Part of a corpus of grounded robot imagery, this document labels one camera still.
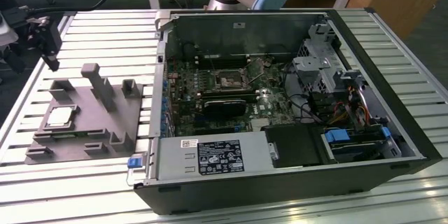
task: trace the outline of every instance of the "slotted metal surface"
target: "slotted metal surface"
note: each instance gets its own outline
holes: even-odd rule
[[[340,15],[386,81],[434,143],[444,160],[370,192],[257,205],[180,216],[157,216],[126,184],[126,158],[25,165],[25,150],[46,110],[49,85],[80,77],[84,62],[97,62],[112,84],[133,78],[145,85],[137,152],[148,147],[156,40],[154,10],[96,11],[72,17],[62,28],[61,70],[42,67],[24,92],[17,118],[4,125],[0,148],[0,223],[420,223],[448,221],[448,104],[445,89],[420,62],[394,43],[389,31],[362,10]],[[142,178],[142,171],[133,178]]]

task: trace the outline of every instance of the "gray bracket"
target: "gray bracket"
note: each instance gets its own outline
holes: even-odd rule
[[[98,71],[97,64],[84,64],[81,75],[92,87],[73,87],[68,80],[53,82],[53,99],[26,150],[26,164],[133,154],[142,85],[134,80],[110,85]]]

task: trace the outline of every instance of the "gray post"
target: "gray post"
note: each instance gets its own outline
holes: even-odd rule
[[[116,110],[116,104],[112,99],[112,87],[108,80],[102,80],[100,76],[100,66],[96,63],[85,63],[81,69],[81,75],[89,79],[92,83],[92,92],[100,99],[102,106],[108,112]]]

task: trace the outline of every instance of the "motherboard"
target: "motherboard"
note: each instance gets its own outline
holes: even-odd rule
[[[244,56],[244,63],[224,64],[217,56],[201,61],[168,62],[168,80],[176,136],[260,131],[264,126],[296,121],[285,97],[285,64],[269,56]]]

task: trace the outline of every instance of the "white sticker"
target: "white sticker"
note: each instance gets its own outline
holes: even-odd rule
[[[181,148],[197,147],[197,139],[181,140],[180,147]]]
[[[245,23],[233,23],[233,29],[245,28]]]

